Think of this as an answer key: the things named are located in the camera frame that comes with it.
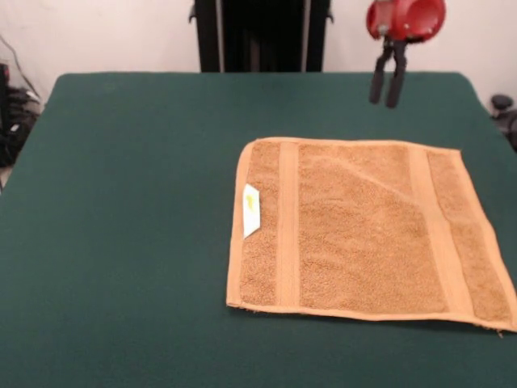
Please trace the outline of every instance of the white wall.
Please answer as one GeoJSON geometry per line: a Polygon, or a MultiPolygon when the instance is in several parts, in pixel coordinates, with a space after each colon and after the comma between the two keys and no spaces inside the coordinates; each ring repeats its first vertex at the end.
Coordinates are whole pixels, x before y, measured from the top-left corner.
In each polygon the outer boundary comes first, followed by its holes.
{"type": "MultiPolygon", "coordinates": [[[[517,99],[517,1],[445,1],[448,14],[442,31],[426,44],[408,48],[408,70],[460,71],[484,105],[499,92],[517,99]]],[[[371,2],[333,0],[335,24],[327,24],[325,71],[373,70],[381,42],[365,30],[371,2]]]]}
{"type": "MultiPolygon", "coordinates": [[[[0,33],[46,100],[63,73],[199,71],[195,22],[187,21],[192,3],[0,0],[0,33]]],[[[1,42],[0,59],[12,59],[1,42]]]]}
{"type": "MultiPolygon", "coordinates": [[[[410,70],[455,70],[483,103],[517,98],[516,0],[446,0],[448,18],[431,42],[408,51],[410,70]]],[[[0,0],[0,33],[44,99],[68,72],[200,69],[193,0],[0,0]]],[[[366,33],[371,0],[333,0],[325,71],[371,71],[380,43],[366,33]]],[[[0,59],[12,56],[0,44],[0,59]]]]}

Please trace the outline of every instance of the table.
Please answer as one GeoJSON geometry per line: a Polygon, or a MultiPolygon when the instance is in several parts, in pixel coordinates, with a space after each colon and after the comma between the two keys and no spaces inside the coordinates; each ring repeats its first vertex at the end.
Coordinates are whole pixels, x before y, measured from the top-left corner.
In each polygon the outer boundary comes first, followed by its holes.
{"type": "Polygon", "coordinates": [[[257,137],[461,149],[517,281],[517,162],[469,82],[409,74],[59,78],[0,199],[2,387],[517,385],[517,337],[225,306],[235,168],[257,137]]]}

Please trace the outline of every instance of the towel label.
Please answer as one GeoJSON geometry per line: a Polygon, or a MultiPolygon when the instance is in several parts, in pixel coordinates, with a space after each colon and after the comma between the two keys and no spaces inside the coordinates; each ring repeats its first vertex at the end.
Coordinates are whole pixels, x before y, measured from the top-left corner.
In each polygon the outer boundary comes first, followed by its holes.
{"type": "Polygon", "coordinates": [[[260,228],[260,195],[259,190],[247,184],[242,193],[242,217],[244,238],[260,228]]]}

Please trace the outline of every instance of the floor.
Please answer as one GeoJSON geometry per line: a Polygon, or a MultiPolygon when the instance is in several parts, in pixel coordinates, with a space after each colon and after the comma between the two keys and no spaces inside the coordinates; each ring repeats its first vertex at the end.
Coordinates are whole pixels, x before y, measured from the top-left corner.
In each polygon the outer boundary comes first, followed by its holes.
{"type": "Polygon", "coordinates": [[[2,188],[4,188],[7,184],[7,180],[11,176],[12,167],[0,168],[0,182],[2,183],[2,188]]]}

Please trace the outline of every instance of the brown towel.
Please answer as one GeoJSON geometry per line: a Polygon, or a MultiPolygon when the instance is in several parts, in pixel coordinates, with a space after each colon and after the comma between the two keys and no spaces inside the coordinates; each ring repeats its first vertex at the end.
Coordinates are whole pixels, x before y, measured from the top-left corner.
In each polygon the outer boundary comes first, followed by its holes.
{"type": "Polygon", "coordinates": [[[227,304],[517,331],[517,298],[458,150],[268,138],[239,160],[227,304]],[[261,225],[243,238],[243,190],[261,225]]]}

